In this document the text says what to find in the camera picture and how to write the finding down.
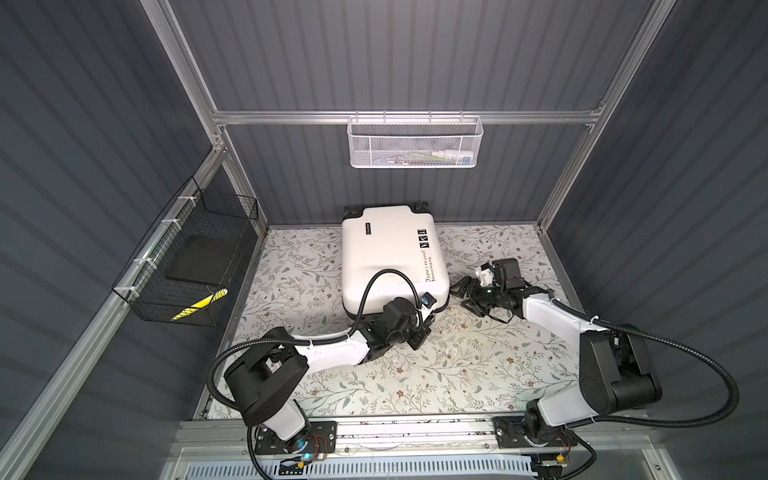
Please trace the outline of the black hard-shell suitcase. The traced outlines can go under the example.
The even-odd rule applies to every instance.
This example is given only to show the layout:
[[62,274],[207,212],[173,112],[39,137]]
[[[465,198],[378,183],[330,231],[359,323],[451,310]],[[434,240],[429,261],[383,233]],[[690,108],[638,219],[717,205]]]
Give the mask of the black hard-shell suitcase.
[[435,220],[424,201],[404,205],[350,206],[342,228],[342,306],[354,319],[377,314],[397,297],[428,293],[439,313],[448,306],[450,279]]

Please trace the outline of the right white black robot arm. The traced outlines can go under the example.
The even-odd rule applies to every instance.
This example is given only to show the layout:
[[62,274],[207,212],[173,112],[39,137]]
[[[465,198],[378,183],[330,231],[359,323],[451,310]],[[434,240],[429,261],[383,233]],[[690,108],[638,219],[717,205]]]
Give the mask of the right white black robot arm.
[[578,350],[578,383],[528,403],[522,432],[533,446],[544,446],[558,429],[601,415],[659,401],[662,387],[641,337],[599,327],[594,320],[554,298],[550,290],[521,281],[512,289],[484,286],[466,276],[450,294],[473,314],[488,316],[493,308],[537,324]]

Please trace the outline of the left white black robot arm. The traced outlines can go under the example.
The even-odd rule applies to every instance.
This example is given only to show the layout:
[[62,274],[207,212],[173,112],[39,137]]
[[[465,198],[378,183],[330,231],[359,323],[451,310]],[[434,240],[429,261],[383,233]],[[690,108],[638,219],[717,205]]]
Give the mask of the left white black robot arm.
[[378,314],[362,318],[352,333],[299,338],[283,327],[242,342],[223,354],[242,354],[224,372],[230,401],[244,424],[265,427],[284,451],[300,452],[310,442],[310,422],[292,399],[305,376],[342,366],[371,363],[406,343],[419,349],[431,333],[437,300],[426,293],[416,302],[397,297]]

